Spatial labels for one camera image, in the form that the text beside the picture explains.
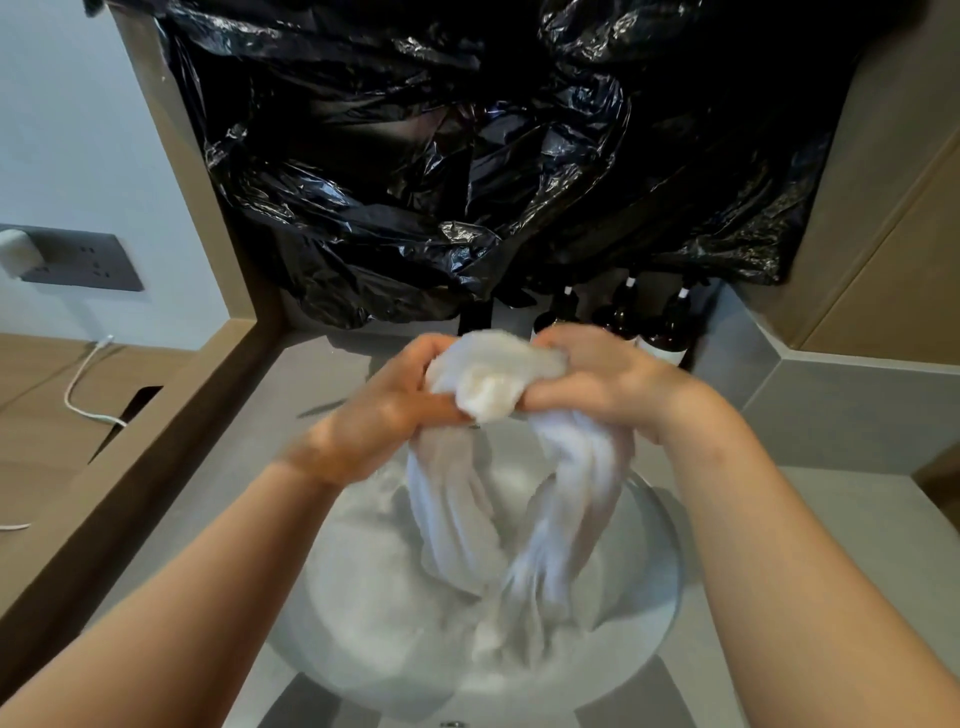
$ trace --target white bottle label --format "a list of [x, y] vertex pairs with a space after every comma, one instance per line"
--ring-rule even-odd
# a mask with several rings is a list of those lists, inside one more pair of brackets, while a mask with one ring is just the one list
[[686, 349], [684, 349], [682, 352], [665, 352], [663, 349], [652, 347], [643, 340], [642, 336], [638, 336], [636, 338], [636, 346], [639, 349], [643, 349], [647, 353], [651, 353], [657, 359], [662, 359], [663, 361], [673, 364], [675, 367], [680, 366], [680, 362], [684, 360], [684, 354], [686, 354]]

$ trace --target gray countertop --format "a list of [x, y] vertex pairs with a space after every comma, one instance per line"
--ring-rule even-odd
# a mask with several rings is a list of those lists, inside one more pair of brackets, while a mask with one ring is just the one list
[[[223, 437], [118, 579], [93, 620], [159, 570], [243, 491], [289, 439], [319, 420], [396, 352], [392, 337], [292, 335]], [[686, 579], [657, 658], [602, 700], [543, 725], [741, 728], [700, 578], [686, 513], [660, 448], [639, 443], [635, 470], [680, 535]], [[947, 665], [960, 673], [960, 538], [909, 478], [784, 469], [852, 558]], [[288, 667], [267, 644], [231, 710], [228, 728], [388, 728], [400, 724], [341, 701]]]

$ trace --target white sink basin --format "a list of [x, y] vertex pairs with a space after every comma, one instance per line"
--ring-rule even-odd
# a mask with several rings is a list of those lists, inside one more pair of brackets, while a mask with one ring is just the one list
[[[478, 470], [508, 533], [550, 468], [520, 419], [479, 434]], [[574, 582], [579, 626], [558, 631], [536, 669], [491, 669], [468, 658], [476, 599], [420, 567], [405, 459], [403, 450], [349, 488], [321, 529], [270, 638], [291, 667], [385, 716], [439, 725], [568, 714], [654, 656], [677, 612], [683, 575], [673, 524], [639, 477], [628, 479]]]

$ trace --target forearm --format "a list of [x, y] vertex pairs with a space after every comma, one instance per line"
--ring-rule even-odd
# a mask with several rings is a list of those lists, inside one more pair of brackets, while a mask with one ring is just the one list
[[955, 724], [956, 681], [829, 536], [742, 418], [704, 385], [684, 397], [664, 445], [752, 724]]
[[271, 465], [0, 710], [0, 726], [219, 725], [338, 489]]

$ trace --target hand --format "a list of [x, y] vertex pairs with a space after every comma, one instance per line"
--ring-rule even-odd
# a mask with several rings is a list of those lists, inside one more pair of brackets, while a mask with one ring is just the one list
[[456, 339], [424, 334], [343, 405], [316, 423], [284, 459], [323, 483], [340, 488], [369, 477], [418, 427], [465, 425], [452, 395], [424, 392], [427, 365]]
[[533, 343], [564, 351], [570, 374], [531, 384], [520, 400], [520, 408], [528, 412], [577, 409], [601, 422], [634, 427], [659, 443], [681, 394], [706, 386], [594, 326], [558, 324]]

